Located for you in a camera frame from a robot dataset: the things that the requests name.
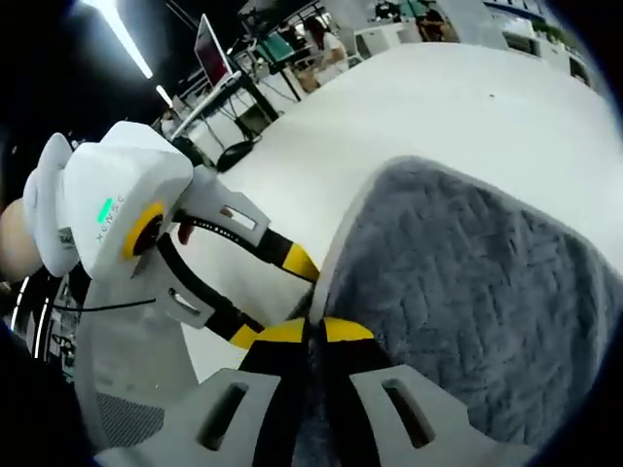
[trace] black cable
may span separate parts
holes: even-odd
[[[207,130],[209,131],[209,133],[212,135],[212,137],[214,138],[214,141],[216,141],[218,143],[218,145],[221,147],[221,151],[225,151],[225,145],[223,144],[223,142],[219,139],[219,137],[216,135],[216,133],[214,132],[214,130],[212,129],[212,127],[210,126],[210,124],[207,122],[207,120],[205,121],[205,126],[207,126]]]
[[[234,108],[234,102],[232,102],[232,97],[229,96],[229,98],[227,99],[230,101],[230,107],[232,109],[232,113],[234,114],[234,117],[236,117],[236,119],[238,119],[238,114],[236,113],[236,109]]]
[[[265,85],[267,88],[270,88],[271,90],[273,90],[274,92],[276,92],[277,94],[279,94],[279,95],[280,95],[281,97],[283,97],[284,99],[288,99],[290,102],[294,102],[295,104],[298,102],[297,100],[294,100],[292,97],[288,97],[287,95],[285,95],[284,93],[282,93],[280,90],[276,90],[275,88],[273,88],[273,87],[272,87],[271,85],[269,85],[268,83],[266,83],[266,82],[264,82],[264,81],[263,81],[262,83],[264,83],[264,85]]]
[[[232,122],[236,121],[236,119],[227,110],[220,108],[218,109],[218,112],[224,115],[225,117],[227,117],[228,119],[230,119]]]
[[[246,106],[246,110],[249,110],[253,106],[253,104],[249,105],[246,102],[244,102],[237,92],[234,94],[234,96],[236,97],[237,100],[240,101],[240,104]]]
[[[92,311],[105,311],[107,309],[131,308],[133,306],[148,305],[148,304],[154,303],[155,301],[156,299],[150,299],[150,300],[143,300],[141,302],[130,302],[128,304],[96,306],[94,308],[74,308],[72,306],[62,306],[62,305],[53,304],[52,308],[60,309],[62,311],[76,311],[78,313],[88,313]]]

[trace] chair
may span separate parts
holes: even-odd
[[[354,30],[349,27],[342,28],[340,30],[340,40],[344,44],[344,48],[347,51],[348,68],[357,66],[363,61],[363,57],[359,54],[357,49],[357,41],[355,40]]]

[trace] mesh panel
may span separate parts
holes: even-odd
[[[97,406],[110,448],[127,448],[156,434],[165,421],[165,411],[97,393]]]

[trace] robotic arm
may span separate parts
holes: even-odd
[[[161,138],[141,124],[119,125]],[[158,282],[153,287],[158,299],[171,300],[171,290],[183,291],[182,298],[194,304],[169,307],[171,317],[196,328],[207,326],[248,348],[263,326],[190,271],[167,233],[172,224],[184,222],[222,235],[308,282],[315,282],[318,269],[300,245],[269,229],[268,217],[246,196],[221,184],[214,169],[193,168],[167,147],[145,149],[104,138],[73,152],[55,134],[26,183],[26,229],[56,276],[70,272],[80,260],[93,281],[130,280],[141,261],[149,260],[148,269],[158,271],[152,279]]]
[[[193,168],[177,151],[103,142],[72,152],[55,135],[28,179],[24,218],[52,274],[66,274],[80,259],[93,281],[130,280],[145,273],[140,263],[148,259],[143,269],[168,271],[160,281],[147,275],[160,290],[157,301],[171,300],[169,291],[179,290],[195,305],[176,308],[174,319],[207,326],[249,349],[238,370],[221,370],[167,410],[159,433],[100,453],[99,465],[289,466],[312,371],[322,372],[341,465],[515,466],[532,453],[472,428],[462,403],[414,369],[391,366],[372,333],[358,324],[324,318],[312,325],[299,318],[264,329],[194,276],[167,233],[172,223],[223,235],[311,283],[319,272],[301,246],[269,228],[247,197],[230,192],[215,171]]]

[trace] green led light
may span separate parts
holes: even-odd
[[[110,212],[111,207],[113,207],[113,199],[109,198],[106,200],[106,202],[104,202],[104,205],[101,208],[101,211],[99,211],[99,216],[97,216],[97,222],[99,224],[104,222],[104,220],[106,219],[106,216],[108,215],[108,212]]]

